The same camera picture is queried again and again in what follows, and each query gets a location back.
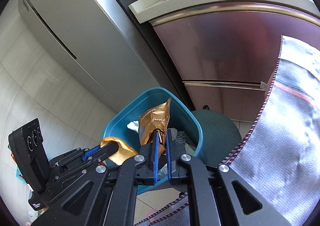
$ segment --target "metal strip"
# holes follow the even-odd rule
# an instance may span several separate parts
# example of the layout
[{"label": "metal strip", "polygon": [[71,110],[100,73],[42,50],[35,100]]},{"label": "metal strip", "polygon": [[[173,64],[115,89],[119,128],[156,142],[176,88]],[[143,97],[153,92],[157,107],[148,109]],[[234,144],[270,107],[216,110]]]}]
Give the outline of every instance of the metal strip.
[{"label": "metal strip", "polygon": [[39,20],[42,22],[42,24],[47,28],[47,30],[50,32],[50,34],[57,40],[57,42],[66,50],[66,52],[74,59],[76,60],[77,57],[67,48],[67,46],[59,39],[59,37],[51,30],[51,28],[49,27],[49,25],[47,25],[47,23],[43,20],[43,18],[41,17],[41,15],[38,13],[38,11],[34,8],[34,6],[32,5],[32,3],[30,2],[30,0],[26,0],[27,3],[29,4],[29,6],[31,7],[31,9],[33,10],[33,12],[36,14],[36,16],[39,18]]},{"label": "metal strip", "polygon": [[228,81],[183,81],[186,87],[218,87],[218,88],[239,88],[250,90],[262,90],[259,83],[228,82]]},{"label": "metal strip", "polygon": [[184,19],[187,17],[209,14],[209,13],[222,13],[222,12],[234,12],[234,11],[251,11],[251,12],[265,12],[265,13],[274,13],[281,14],[290,17],[294,17],[309,23],[312,23],[320,27],[320,20],[315,16],[309,15],[302,11],[267,3],[257,3],[257,2],[223,2],[218,4],[205,4],[200,6],[190,7],[188,9],[183,9],[174,13],[170,13],[154,20],[151,20],[150,23],[153,27],[156,27],[161,24],[168,22]]}]

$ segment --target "drawer handle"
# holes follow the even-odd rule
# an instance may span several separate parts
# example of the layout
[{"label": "drawer handle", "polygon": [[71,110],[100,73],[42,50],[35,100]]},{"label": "drawer handle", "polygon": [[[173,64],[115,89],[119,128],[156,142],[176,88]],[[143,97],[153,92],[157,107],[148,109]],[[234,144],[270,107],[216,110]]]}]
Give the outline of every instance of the drawer handle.
[{"label": "drawer handle", "polygon": [[239,89],[251,89],[251,90],[262,90],[260,83],[256,82],[231,82],[231,81],[183,81],[186,87],[218,87],[218,88],[239,88]]}]

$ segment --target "silver screw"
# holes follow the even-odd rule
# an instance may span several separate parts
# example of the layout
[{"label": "silver screw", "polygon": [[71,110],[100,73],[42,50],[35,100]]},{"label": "silver screw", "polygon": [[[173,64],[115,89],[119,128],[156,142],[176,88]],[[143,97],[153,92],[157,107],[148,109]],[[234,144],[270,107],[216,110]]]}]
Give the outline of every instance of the silver screw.
[{"label": "silver screw", "polygon": [[137,161],[137,162],[141,162],[144,160],[144,156],[143,155],[140,155],[140,154],[137,154],[134,159]]},{"label": "silver screw", "polygon": [[96,167],[96,172],[97,173],[104,173],[106,171],[106,167],[104,165],[98,165]]},{"label": "silver screw", "polygon": [[183,155],[181,156],[181,159],[182,159],[183,161],[190,161],[190,160],[191,160],[191,156],[185,153],[185,154],[183,154]]},{"label": "silver screw", "polygon": [[219,166],[219,170],[223,173],[226,173],[229,171],[229,166],[225,165],[225,164],[222,164]]}]

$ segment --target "gray cloth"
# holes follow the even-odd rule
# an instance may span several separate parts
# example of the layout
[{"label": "gray cloth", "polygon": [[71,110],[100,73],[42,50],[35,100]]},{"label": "gray cloth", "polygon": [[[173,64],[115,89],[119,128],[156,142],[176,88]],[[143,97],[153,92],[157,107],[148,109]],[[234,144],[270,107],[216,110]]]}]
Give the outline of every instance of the gray cloth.
[{"label": "gray cloth", "polygon": [[[320,52],[283,36],[276,72],[253,128],[223,163],[293,226],[301,226],[320,199],[319,138]],[[172,214],[159,226],[189,225],[183,219],[187,209]]]}]

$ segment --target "white tissue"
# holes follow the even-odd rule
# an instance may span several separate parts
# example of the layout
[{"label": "white tissue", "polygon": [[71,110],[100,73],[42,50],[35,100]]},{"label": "white tissue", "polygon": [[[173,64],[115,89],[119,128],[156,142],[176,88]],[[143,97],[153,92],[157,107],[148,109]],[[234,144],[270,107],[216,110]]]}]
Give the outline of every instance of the white tissue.
[{"label": "white tissue", "polygon": [[127,128],[139,133],[139,121],[133,121],[127,124]]}]

